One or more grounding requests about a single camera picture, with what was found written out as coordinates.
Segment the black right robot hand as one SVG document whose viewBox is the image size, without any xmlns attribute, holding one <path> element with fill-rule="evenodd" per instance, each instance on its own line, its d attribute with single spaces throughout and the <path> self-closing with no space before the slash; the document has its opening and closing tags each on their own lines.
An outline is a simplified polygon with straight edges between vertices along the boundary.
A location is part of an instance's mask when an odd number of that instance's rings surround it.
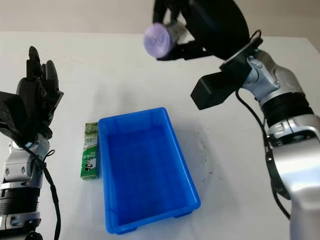
<svg viewBox="0 0 320 240">
<path fill-rule="evenodd" d="M 157 0 L 152 22 L 162 24 L 167 10 L 171 11 L 171 20 L 183 16 L 194 39 L 175 45 L 168 54 L 158 57 L 159 61 L 208 56 L 226 60 L 250 42 L 245 17 L 233 0 Z"/>
</svg>

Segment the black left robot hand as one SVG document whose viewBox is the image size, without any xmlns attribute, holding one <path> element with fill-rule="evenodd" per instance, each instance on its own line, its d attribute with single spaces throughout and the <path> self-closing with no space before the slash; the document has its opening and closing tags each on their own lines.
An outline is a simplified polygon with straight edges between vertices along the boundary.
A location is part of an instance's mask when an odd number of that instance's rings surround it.
<svg viewBox="0 0 320 240">
<path fill-rule="evenodd" d="M 28 50 L 26 77 L 17 86 L 16 93 L 24 103 L 28 120 L 36 133 L 51 139 L 53 132 L 50 124 L 60 103 L 63 92 L 59 90 L 59 79 L 52 60 L 41 63 L 34 46 Z"/>
</svg>

